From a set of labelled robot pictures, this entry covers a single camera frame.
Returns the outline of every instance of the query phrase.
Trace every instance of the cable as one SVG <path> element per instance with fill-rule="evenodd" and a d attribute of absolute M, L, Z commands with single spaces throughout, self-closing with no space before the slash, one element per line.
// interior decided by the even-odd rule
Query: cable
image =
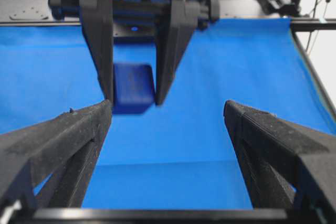
<path fill-rule="evenodd" d="M 315 18 L 315 15 L 316 15 L 316 7 L 317 7 L 317 4 L 318 4 L 318 1 L 319 1 L 319 0 L 315 0 L 315 6 L 314 6 L 313 18 Z M 311 40 L 311 35 L 312 35 L 312 32 L 309 33 L 309 38 L 308 38 L 308 43 L 307 43 L 306 51 L 308 51 L 308 49 L 309 49 L 309 44 L 310 44 L 310 40 Z"/>
<path fill-rule="evenodd" d="M 319 0 L 319 1 L 317 2 L 316 7 L 314 7 L 314 8 L 308 13 L 308 15 L 310 15 L 314 10 L 316 10 L 317 6 L 318 6 L 322 1 L 323 1 L 323 0 Z"/>
<path fill-rule="evenodd" d="M 329 3 L 327 2 L 326 5 L 325 5 L 325 9 L 324 9 L 324 13 L 323 13 L 323 18 L 325 18 L 325 14 L 327 13 L 328 4 L 329 4 Z M 309 53 L 308 53 L 308 56 L 310 56 L 311 52 L 313 51 L 313 48 L 314 48 L 314 46 L 315 46 L 315 42 L 316 42 L 316 40 L 317 40 L 317 37 L 319 36 L 319 33 L 320 33 L 320 30 L 318 30 L 317 33 L 316 33 L 316 36 L 315 36 L 315 38 L 314 38 L 313 44 L 311 45 L 310 51 L 309 51 Z"/>

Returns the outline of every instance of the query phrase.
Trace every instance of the blue cloth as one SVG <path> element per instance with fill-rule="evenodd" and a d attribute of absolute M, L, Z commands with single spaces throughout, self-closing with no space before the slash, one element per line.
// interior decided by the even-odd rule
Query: blue cloth
<path fill-rule="evenodd" d="M 229 99 L 335 134 L 289 22 L 227 19 L 197 31 L 165 104 L 113 117 L 83 206 L 250 208 L 224 126 Z M 0 132 L 103 99 L 79 27 L 1 28 L 0 55 Z M 153 44 L 115 45 L 114 60 L 149 63 L 155 76 Z"/>

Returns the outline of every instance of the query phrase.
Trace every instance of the blue block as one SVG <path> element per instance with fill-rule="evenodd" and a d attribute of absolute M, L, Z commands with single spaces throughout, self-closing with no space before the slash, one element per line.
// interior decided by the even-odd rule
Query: blue block
<path fill-rule="evenodd" d="M 114 64 L 113 114 L 142 114 L 155 101 L 152 67 Z"/>

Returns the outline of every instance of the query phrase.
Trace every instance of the white wall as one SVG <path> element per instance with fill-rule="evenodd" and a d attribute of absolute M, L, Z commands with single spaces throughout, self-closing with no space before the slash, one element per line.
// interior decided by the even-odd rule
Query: white wall
<path fill-rule="evenodd" d="M 315 0 L 302 0 L 302 13 L 308 13 L 314 5 Z M 325 2 L 317 9 L 317 17 L 321 17 L 324 11 Z M 329 4 L 327 17 L 336 18 L 336 0 Z M 308 34 L 300 33 L 299 37 L 305 46 Z M 336 31 L 320 31 L 315 47 L 310 55 L 311 61 L 316 68 L 322 83 L 324 84 L 331 100 L 336 105 Z"/>

